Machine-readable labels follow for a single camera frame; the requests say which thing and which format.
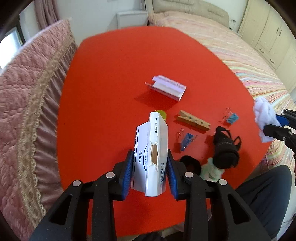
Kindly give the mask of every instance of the curtain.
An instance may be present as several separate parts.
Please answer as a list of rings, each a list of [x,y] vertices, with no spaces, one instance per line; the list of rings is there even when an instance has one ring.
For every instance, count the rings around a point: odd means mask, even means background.
[[[55,0],[34,0],[35,13],[40,29],[57,22],[59,14]]]

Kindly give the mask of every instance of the striped bedspread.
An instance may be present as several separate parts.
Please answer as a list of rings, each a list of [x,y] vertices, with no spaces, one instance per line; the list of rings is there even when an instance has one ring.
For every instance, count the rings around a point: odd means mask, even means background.
[[[274,71],[233,31],[211,19],[182,12],[149,14],[149,21],[156,26],[176,28],[200,42],[232,70],[253,98],[264,96],[277,114],[283,109],[296,110]],[[292,171],[294,163],[293,152],[284,142],[275,140],[263,157],[261,167],[262,171],[266,171],[284,164]]]

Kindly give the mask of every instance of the red table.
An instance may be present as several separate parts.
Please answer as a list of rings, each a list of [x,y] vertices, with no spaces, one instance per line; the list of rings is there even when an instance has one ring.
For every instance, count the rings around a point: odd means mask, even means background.
[[[180,102],[150,90],[155,75],[164,75],[187,86]],[[67,74],[58,116],[58,160],[63,188],[73,180],[96,180],[123,161],[133,149],[136,127],[151,111],[167,113],[168,147],[175,159],[191,155],[202,164],[213,156],[213,135],[225,123],[230,107],[239,120],[231,126],[242,147],[236,168],[223,178],[238,187],[264,156],[254,122],[253,98],[242,82],[214,54],[173,28],[127,28],[84,40]],[[199,132],[176,121],[185,110],[211,123]],[[197,134],[197,139],[179,153],[177,133]],[[130,190],[124,202],[114,203],[118,236],[147,233],[184,220],[185,201],[175,201],[168,183],[158,197]]]

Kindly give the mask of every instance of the dark pants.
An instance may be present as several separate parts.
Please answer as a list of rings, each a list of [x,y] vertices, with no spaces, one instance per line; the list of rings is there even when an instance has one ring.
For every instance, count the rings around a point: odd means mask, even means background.
[[[292,177],[289,168],[278,166],[241,184],[236,189],[271,238],[275,238],[281,228],[289,204],[291,183]],[[157,232],[142,234],[134,239],[134,241],[161,240],[166,239],[161,238]]]

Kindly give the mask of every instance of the white nightstand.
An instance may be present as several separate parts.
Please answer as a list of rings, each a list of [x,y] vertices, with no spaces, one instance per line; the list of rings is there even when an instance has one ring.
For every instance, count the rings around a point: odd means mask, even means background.
[[[118,28],[132,26],[147,26],[148,16],[146,11],[132,10],[117,13]]]

